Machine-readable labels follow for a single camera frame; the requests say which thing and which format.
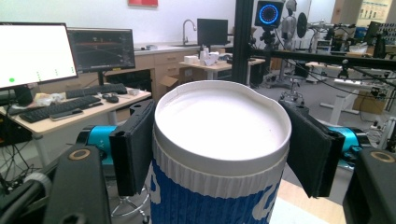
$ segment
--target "computer mouse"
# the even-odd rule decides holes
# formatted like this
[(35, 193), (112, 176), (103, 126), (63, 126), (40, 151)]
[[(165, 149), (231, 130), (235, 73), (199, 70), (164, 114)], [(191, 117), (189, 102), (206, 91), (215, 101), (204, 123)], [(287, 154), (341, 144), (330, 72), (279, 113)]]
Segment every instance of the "computer mouse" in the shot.
[(111, 104), (116, 104), (119, 102), (119, 97), (115, 96), (115, 95), (110, 95), (106, 98), (106, 101), (111, 103)]

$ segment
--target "black column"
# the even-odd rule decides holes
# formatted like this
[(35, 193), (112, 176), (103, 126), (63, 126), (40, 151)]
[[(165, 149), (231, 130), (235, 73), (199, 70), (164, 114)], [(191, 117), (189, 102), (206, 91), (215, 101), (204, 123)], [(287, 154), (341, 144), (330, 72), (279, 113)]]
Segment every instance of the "black column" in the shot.
[(236, 0), (233, 34), (233, 81), (246, 85), (254, 0)]

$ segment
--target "black keyboard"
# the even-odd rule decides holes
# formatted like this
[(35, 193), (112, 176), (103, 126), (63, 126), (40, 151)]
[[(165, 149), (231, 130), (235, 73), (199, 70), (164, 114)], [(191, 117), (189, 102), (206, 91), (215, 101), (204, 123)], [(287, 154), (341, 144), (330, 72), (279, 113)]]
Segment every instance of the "black keyboard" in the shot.
[(78, 98), (86, 95), (96, 95), (98, 92), (100, 93), (115, 92), (116, 94), (128, 93), (128, 91), (126, 90), (125, 86), (122, 83), (105, 84), (103, 86), (93, 86), (86, 89), (66, 91), (66, 99)]
[(20, 117), (23, 120), (28, 121), (29, 123), (34, 123), (40, 121), (42, 119), (47, 119), (50, 115), (59, 114), (67, 111), (71, 111), (74, 109), (79, 109), (85, 107), (87, 105), (94, 104), (99, 102), (100, 99), (94, 96), (84, 96), (71, 101), (66, 101), (59, 105), (49, 105), (37, 110), (32, 110), (29, 112), (21, 113)]

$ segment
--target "blue ring light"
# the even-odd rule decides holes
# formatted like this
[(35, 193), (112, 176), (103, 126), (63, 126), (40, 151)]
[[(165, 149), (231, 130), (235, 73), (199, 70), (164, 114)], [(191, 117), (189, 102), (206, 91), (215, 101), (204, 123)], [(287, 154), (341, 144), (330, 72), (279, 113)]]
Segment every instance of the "blue ring light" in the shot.
[[(264, 12), (264, 10), (273, 10), (275, 12), (274, 13), (275, 14), (274, 17), (273, 18), (263, 18), (262, 17), (262, 13)], [(259, 17), (260, 17), (260, 21), (262, 21), (264, 24), (271, 25), (279, 17), (279, 12), (278, 12), (277, 8), (274, 5), (265, 5), (260, 10), (260, 16)]]

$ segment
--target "floor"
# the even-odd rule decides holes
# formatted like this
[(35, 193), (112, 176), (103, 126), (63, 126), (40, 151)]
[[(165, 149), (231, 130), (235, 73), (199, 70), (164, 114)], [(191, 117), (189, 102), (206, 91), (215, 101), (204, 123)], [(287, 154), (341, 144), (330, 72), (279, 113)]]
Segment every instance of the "floor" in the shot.
[[(330, 108), (320, 106), (320, 103), (332, 104), (336, 94), (345, 94), (345, 93), (332, 88), (331, 85), (333, 84), (333, 82), (331, 79), (328, 78), (324, 82), (325, 83), (318, 82), (314, 84), (311, 82), (302, 81), (297, 91), (303, 95), (304, 105), (309, 108), (309, 114), (316, 119), (319, 119), (323, 122), (327, 122), (330, 119), (332, 110)], [(262, 94), (266, 97), (275, 100), (279, 99), (283, 91), (287, 91), (287, 89), (284, 88), (276, 88), (276, 87), (267, 88), (267, 85), (265, 83), (262, 83), (257, 89), (254, 90), (259, 94)], [(372, 131), (370, 130), (370, 127), (373, 125), (373, 122), (375, 120), (378, 121), (378, 124), (383, 124), (384, 122), (387, 121), (390, 115), (393, 114), (394, 116), (396, 114), (394, 107), (390, 111), (384, 111), (384, 113), (381, 115), (369, 114), (365, 112), (362, 112), (360, 115), (353, 115), (343, 112), (340, 116), (338, 125), (346, 126), (346, 127), (355, 127), (367, 133), (371, 133)], [(372, 133), (370, 139), (373, 142), (375, 142), (376, 137), (377, 136), (375, 136), (375, 134)], [(33, 158), (28, 162), (36, 163), (37, 158)], [(328, 198), (329, 200), (339, 204), (342, 203), (351, 174), (352, 171), (348, 168), (339, 167), (337, 169), (336, 178), (333, 181), (332, 192), (330, 197)], [(289, 182), (295, 185), (300, 185), (300, 182), (298, 181), (298, 179), (296, 178), (293, 171), (289, 168), (288, 165), (285, 167), (282, 178), (288, 180)], [(117, 189), (115, 187), (110, 188), (109, 195), (116, 196)], [(144, 200), (144, 195), (141, 196), (137, 195), (133, 198), (134, 202), (139, 200), (140, 201)], [(115, 200), (110, 200), (110, 207), (114, 208), (118, 202), (119, 200), (117, 198)], [(143, 206), (143, 211), (146, 213), (146, 215), (149, 215), (149, 201)], [(116, 224), (142, 223), (143, 217), (141, 215), (134, 214), (126, 217), (113, 217), (112, 220), (113, 223)]]

